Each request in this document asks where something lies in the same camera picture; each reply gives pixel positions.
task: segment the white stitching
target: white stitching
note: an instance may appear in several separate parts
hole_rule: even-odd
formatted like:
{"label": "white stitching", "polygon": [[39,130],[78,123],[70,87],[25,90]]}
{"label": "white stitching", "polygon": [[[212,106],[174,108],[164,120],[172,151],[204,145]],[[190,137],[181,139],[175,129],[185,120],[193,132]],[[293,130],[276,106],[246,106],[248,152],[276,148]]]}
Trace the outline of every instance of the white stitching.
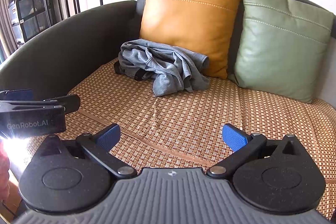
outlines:
{"label": "white stitching", "polygon": [[215,5],[215,4],[210,4],[210,3],[206,3],[206,2],[195,1],[195,0],[182,0],[182,1],[188,1],[188,2],[194,2],[194,3],[206,4],[206,5],[210,5],[210,6],[218,7],[218,8],[221,8],[221,9],[229,10],[229,11],[232,11],[232,12],[236,12],[236,11],[234,11],[234,10],[231,10],[231,9],[228,9],[228,8],[225,8],[225,7],[222,7],[222,6]]}
{"label": "white stitching", "polygon": [[255,6],[267,7],[267,8],[273,9],[273,10],[275,10],[275,11],[278,11],[278,12],[280,12],[280,13],[289,15],[289,16],[291,16],[291,17],[295,17],[295,18],[298,18],[298,19],[302,19],[302,20],[308,21],[308,22],[310,22],[310,23],[314,23],[314,24],[316,24],[316,25],[318,25],[318,26],[320,26],[320,27],[323,27],[323,28],[327,29],[328,31],[331,31],[328,27],[326,27],[326,26],[324,26],[324,25],[321,25],[320,23],[314,22],[314,21],[312,21],[312,20],[310,20],[310,19],[307,19],[307,18],[304,18],[304,17],[295,16],[295,15],[293,15],[293,14],[287,13],[287,12],[285,12],[285,11],[276,9],[276,8],[274,8],[274,7],[271,7],[271,6],[267,6],[267,5],[263,5],[263,4],[259,4],[259,3],[250,3],[250,2],[244,2],[244,5],[255,5]]}
{"label": "white stitching", "polygon": [[275,27],[275,28],[278,28],[278,29],[281,29],[281,30],[284,30],[284,31],[287,31],[287,32],[291,32],[291,33],[297,34],[297,35],[299,35],[299,36],[301,36],[301,37],[308,38],[308,39],[311,39],[311,40],[313,40],[313,41],[319,42],[319,43],[321,43],[321,44],[323,44],[323,45],[326,45],[325,43],[323,43],[323,42],[321,42],[321,41],[318,41],[318,40],[316,40],[316,39],[313,39],[313,38],[310,38],[310,37],[306,37],[306,36],[301,35],[301,34],[298,34],[298,33],[296,33],[296,32],[292,32],[292,31],[290,31],[290,30],[283,29],[283,28],[280,28],[280,27],[277,27],[277,26],[274,26],[274,25],[271,25],[271,24],[268,24],[268,23],[265,23],[265,22],[262,22],[262,21],[259,21],[259,20],[249,19],[249,18],[244,18],[244,20],[250,20],[250,21],[255,21],[255,22],[263,23],[263,24],[266,24],[266,25],[268,25],[268,26],[272,26],[272,27]]}

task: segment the gray plastic panel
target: gray plastic panel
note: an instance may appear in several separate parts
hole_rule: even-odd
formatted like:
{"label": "gray plastic panel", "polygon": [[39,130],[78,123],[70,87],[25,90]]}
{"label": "gray plastic panel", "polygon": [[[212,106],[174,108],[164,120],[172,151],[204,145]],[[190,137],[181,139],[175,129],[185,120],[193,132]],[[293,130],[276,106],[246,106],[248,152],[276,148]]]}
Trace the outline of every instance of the gray plastic panel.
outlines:
{"label": "gray plastic panel", "polygon": [[108,197],[88,211],[50,216],[28,211],[16,224],[326,224],[315,210],[271,215],[241,201],[226,180],[204,175],[201,168],[150,169],[115,184]]}

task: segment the human hand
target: human hand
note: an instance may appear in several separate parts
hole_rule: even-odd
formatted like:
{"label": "human hand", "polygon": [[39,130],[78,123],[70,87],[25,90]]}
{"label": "human hand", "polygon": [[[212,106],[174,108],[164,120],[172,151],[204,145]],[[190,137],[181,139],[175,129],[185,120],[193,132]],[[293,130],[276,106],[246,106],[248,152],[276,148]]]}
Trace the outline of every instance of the human hand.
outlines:
{"label": "human hand", "polygon": [[0,200],[9,197],[9,170],[10,163],[3,142],[0,142]]}

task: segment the sofa armrest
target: sofa armrest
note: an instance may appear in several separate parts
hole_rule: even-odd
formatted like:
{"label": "sofa armrest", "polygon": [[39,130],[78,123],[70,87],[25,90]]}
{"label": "sofa armrest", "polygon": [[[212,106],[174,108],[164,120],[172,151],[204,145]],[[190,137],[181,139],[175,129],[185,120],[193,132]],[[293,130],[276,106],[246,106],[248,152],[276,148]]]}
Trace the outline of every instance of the sofa armrest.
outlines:
{"label": "sofa armrest", "polygon": [[36,100],[66,95],[132,40],[136,4],[99,6],[41,32],[0,65],[0,90],[32,89]]}

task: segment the sofa seat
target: sofa seat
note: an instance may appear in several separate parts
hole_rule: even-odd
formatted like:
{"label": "sofa seat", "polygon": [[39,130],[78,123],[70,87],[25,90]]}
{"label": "sofa seat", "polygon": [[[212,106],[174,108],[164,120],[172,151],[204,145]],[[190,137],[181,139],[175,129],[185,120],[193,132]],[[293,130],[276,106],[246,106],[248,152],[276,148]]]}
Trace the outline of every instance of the sofa seat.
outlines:
{"label": "sofa seat", "polygon": [[[122,137],[111,153],[137,170],[145,166],[206,169],[232,153],[222,141],[225,123],[270,139],[292,133],[326,179],[318,210],[331,217],[336,208],[336,111],[326,102],[305,104],[217,78],[210,79],[208,90],[156,98],[151,80],[117,75],[114,62],[101,66],[70,92],[80,96],[81,108],[67,115],[62,138],[96,133],[115,122]],[[31,140],[31,154],[42,140]]]}

